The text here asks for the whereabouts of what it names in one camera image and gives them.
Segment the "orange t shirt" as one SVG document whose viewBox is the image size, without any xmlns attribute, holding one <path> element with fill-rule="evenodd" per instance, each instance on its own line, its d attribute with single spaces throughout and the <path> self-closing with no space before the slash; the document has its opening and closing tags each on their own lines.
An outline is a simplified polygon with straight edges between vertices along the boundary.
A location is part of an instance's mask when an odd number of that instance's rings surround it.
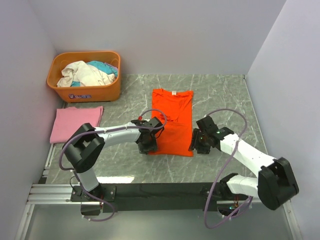
<svg viewBox="0 0 320 240">
<path fill-rule="evenodd" d="M 152 90 L 151 107 L 161 112 L 153 111 L 152 116 L 162 123 L 167 119 L 164 130 L 157 133 L 157 150 L 150 155 L 175 155 L 192 157 L 189 150 L 192 139 L 192 90 L 177 92 L 163 88 Z"/>
</svg>

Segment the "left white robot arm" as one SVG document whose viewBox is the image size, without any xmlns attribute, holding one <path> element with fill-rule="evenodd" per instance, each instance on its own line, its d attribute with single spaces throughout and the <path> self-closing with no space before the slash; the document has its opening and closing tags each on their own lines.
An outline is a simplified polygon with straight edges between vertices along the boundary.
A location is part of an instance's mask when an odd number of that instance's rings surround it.
<svg viewBox="0 0 320 240">
<path fill-rule="evenodd" d="M 113 127 L 93 127 L 83 124 L 62 147 L 61 155 L 72 165 L 72 170 L 82 184 L 82 195 L 94 201 L 103 195 L 93 167 L 104 148 L 122 143 L 136 143 L 141 154 L 158 149 L 156 134 L 165 129 L 157 117 L 141 118 Z"/>
</svg>

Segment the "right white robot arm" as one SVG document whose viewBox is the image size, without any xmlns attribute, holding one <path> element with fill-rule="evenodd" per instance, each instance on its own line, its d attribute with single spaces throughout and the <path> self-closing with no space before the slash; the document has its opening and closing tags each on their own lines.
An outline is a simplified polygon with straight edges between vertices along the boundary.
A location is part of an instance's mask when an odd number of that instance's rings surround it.
<svg viewBox="0 0 320 240">
<path fill-rule="evenodd" d="M 210 116 L 196 122 L 189 150 L 209 154 L 212 148 L 230 155 L 247 167 L 253 177 L 231 173 L 218 181 L 212 191 L 221 200 L 237 195 L 258 198 L 268 209 L 276 210 L 299 193 L 290 162 L 267 155 L 242 140 L 227 127 L 218 128 Z"/>
</svg>

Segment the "orange plastic laundry tub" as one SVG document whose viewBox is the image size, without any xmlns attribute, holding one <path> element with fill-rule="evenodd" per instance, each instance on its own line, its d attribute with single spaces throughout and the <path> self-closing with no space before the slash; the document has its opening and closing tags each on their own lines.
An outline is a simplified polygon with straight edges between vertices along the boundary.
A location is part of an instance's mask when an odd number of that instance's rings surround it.
<svg viewBox="0 0 320 240">
<path fill-rule="evenodd" d="M 113 83 L 103 86 L 58 87 L 62 70 L 70 63 L 77 61 L 100 61 L 118 69 Z M 115 51 L 80 51 L 64 52 L 57 55 L 50 66 L 46 83 L 59 97 L 67 103 L 113 102 L 121 93 L 121 57 Z"/>
</svg>

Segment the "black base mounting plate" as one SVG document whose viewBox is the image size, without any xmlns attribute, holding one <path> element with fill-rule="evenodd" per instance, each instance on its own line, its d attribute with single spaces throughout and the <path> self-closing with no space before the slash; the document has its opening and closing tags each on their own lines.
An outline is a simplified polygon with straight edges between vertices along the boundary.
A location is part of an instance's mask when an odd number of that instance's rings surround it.
<svg viewBox="0 0 320 240">
<path fill-rule="evenodd" d="M 118 211 L 155 210 L 204 210 L 211 182 L 184 183 L 101 183 L 103 200 Z M 218 201 L 248 198 L 244 194 L 233 194 L 223 184 L 217 183 L 213 190 L 208 211 L 217 211 Z M 79 185 L 71 192 L 71 202 L 92 204 L 95 199 L 85 194 Z"/>
</svg>

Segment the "teal garment in tub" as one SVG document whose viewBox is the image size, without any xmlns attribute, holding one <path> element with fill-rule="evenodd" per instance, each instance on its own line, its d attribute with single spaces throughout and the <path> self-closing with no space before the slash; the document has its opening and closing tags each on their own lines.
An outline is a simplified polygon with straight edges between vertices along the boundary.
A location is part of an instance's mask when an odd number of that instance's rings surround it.
<svg viewBox="0 0 320 240">
<path fill-rule="evenodd" d="M 72 63 L 77 66 L 73 70 L 71 87 L 107 86 L 118 77 L 118 69 L 101 61 L 77 61 Z"/>
</svg>

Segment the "folded pink t shirt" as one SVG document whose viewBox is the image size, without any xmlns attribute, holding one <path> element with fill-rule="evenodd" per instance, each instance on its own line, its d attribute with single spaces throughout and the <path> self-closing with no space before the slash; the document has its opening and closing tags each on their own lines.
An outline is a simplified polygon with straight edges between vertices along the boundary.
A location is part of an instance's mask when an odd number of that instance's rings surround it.
<svg viewBox="0 0 320 240">
<path fill-rule="evenodd" d="M 51 144 L 65 143 L 83 124 L 89 123 L 98 127 L 101 122 L 104 107 L 76 108 L 67 107 L 56 110 L 49 142 Z"/>
</svg>

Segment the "white cream garment in tub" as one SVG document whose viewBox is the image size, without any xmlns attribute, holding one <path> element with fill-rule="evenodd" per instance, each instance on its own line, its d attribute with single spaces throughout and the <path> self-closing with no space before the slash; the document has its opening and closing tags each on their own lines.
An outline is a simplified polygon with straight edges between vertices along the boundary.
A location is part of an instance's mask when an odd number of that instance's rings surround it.
<svg viewBox="0 0 320 240">
<path fill-rule="evenodd" d="M 57 83 L 60 88 L 93 87 L 112 84 L 118 77 L 118 69 L 101 61 L 82 60 L 68 64 L 62 71 Z"/>
</svg>

